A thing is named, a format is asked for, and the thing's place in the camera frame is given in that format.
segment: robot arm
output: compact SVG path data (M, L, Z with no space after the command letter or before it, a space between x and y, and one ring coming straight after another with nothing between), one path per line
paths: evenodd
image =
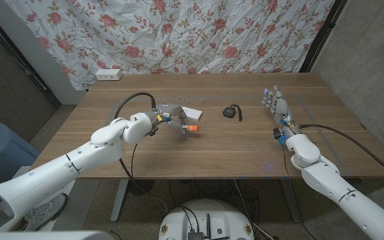
M371 239L384 239L384 209L346 182L335 164L322 156L318 147L301 133L277 86L275 93L265 90L262 103L279 124L279 128L274 129L275 138L295 152L291 162L301 170L306 184L338 204Z
M98 129L91 140L10 181L0 183L0 232L9 231L29 210L82 174L97 167L118 161L125 154L121 142L137 144L146 135L153 135L157 125L170 122L171 114L180 115L178 129L186 131L186 115L181 106L169 104L170 109L152 109L136 113L130 120L118 118Z

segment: power strip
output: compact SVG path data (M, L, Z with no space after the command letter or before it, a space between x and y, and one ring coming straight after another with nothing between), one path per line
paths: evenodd
M96 72L97 80L120 80L123 72L120 69L99 69Z
M201 114L203 114L202 111L196 110L196 109L192 109L192 108L189 108L189 107L182 106L182 109L186 113L186 116L187 116L188 119L192 119L192 120L195 120L195 121L198 121L199 118L201 117Z

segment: blue bin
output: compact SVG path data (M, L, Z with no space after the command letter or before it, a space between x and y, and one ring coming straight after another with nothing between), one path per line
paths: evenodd
M30 166L39 151L0 123L0 183L13 178L21 166Z

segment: floral curtain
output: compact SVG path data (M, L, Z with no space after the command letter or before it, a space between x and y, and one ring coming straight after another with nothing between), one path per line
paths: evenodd
M124 74L297 72L334 0L5 0L74 88Z

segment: white wall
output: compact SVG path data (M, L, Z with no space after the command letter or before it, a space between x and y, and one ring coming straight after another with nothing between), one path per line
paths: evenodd
M60 64L41 46L30 28L2 0L0 0L0 26L61 104L79 103L85 91L76 91L72 87Z
M312 72L384 147L384 1L348 1Z

